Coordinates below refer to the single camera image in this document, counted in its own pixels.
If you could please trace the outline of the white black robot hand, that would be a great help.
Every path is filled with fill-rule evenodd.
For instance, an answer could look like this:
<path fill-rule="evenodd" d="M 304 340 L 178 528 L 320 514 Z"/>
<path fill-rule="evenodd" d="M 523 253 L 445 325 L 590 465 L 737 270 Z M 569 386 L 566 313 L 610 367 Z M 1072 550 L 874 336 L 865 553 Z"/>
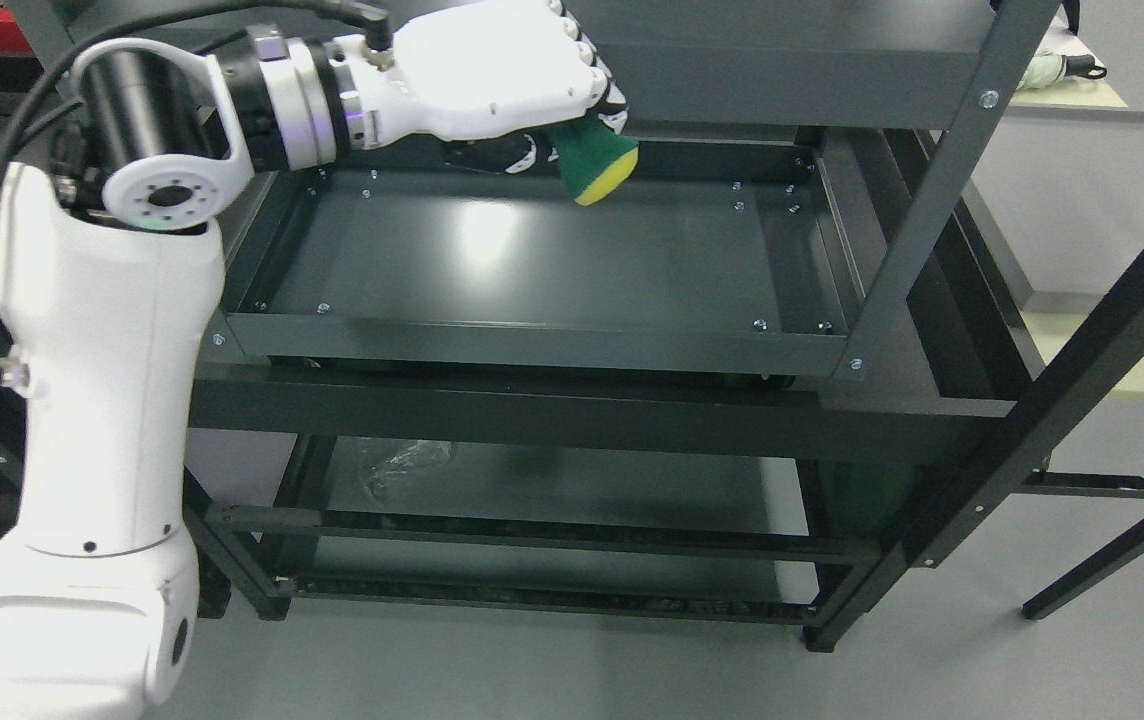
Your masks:
<path fill-rule="evenodd" d="M 335 38 L 353 79 L 357 145 L 413 135 L 493 141 L 590 117 L 619 133 L 628 104 L 598 46 L 562 1 L 477 1 L 407 19 L 388 68 L 363 35 Z"/>

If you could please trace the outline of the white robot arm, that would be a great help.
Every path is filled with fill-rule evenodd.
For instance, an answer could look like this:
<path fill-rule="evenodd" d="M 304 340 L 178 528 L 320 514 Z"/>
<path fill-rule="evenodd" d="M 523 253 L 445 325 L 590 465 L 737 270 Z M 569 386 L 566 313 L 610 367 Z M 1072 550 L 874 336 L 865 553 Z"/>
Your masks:
<path fill-rule="evenodd" d="M 138 719 L 183 673 L 200 569 L 183 520 L 198 350 L 224 282 L 214 223 L 255 173 L 219 60 L 110 38 L 67 61 L 92 98 L 114 60 L 210 90 L 224 158 L 148 155 L 104 185 L 114 226 L 59 208 L 50 179 L 1 179 L 0 381 L 27 402 L 16 524 L 0 539 L 0 719 Z"/>

